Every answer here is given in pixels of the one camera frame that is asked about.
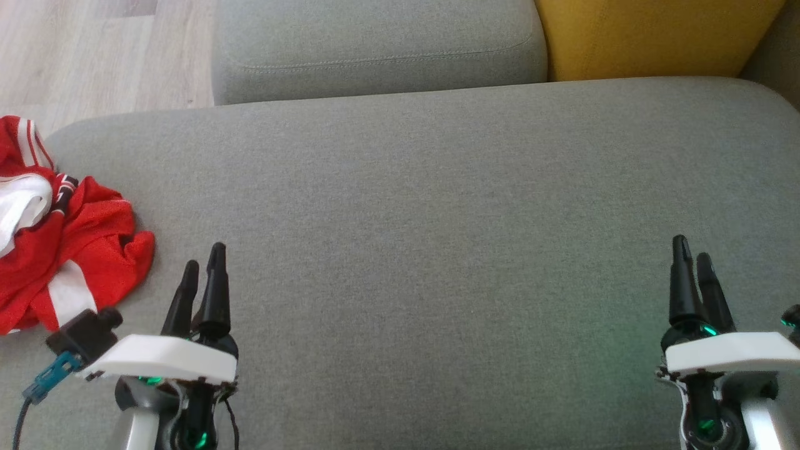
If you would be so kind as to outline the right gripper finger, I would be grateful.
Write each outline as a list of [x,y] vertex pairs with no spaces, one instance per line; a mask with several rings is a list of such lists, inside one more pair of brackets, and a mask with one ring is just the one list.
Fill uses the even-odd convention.
[[733,333],[737,331],[722,285],[708,253],[702,252],[697,255],[696,268],[697,284],[707,313],[708,323],[718,333]]
[[669,324],[677,327],[688,321],[705,323],[707,319],[698,294],[688,239],[678,234],[672,239],[672,264],[669,268]]

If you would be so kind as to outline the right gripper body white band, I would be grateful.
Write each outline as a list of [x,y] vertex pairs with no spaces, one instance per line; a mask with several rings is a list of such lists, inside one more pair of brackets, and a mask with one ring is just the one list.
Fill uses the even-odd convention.
[[656,377],[678,390],[682,449],[797,449],[777,402],[778,375],[798,371],[798,346],[777,331],[735,331],[669,347]]

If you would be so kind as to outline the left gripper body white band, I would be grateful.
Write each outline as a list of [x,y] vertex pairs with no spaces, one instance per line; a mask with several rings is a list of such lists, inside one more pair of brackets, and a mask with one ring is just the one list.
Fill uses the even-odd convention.
[[117,378],[106,449],[217,449],[216,409],[238,384],[233,355],[168,336],[126,336],[82,376]]

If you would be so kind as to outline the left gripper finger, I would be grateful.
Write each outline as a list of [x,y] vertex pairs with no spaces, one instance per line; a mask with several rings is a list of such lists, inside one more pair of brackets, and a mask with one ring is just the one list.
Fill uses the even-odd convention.
[[189,260],[182,275],[182,280],[172,297],[171,305],[162,325],[161,336],[188,338],[191,336],[191,324],[194,299],[198,288],[199,265],[196,260]]
[[231,332],[231,294],[229,293],[226,245],[212,245],[206,265],[206,287],[200,310],[192,320],[192,330],[200,344],[214,344]]

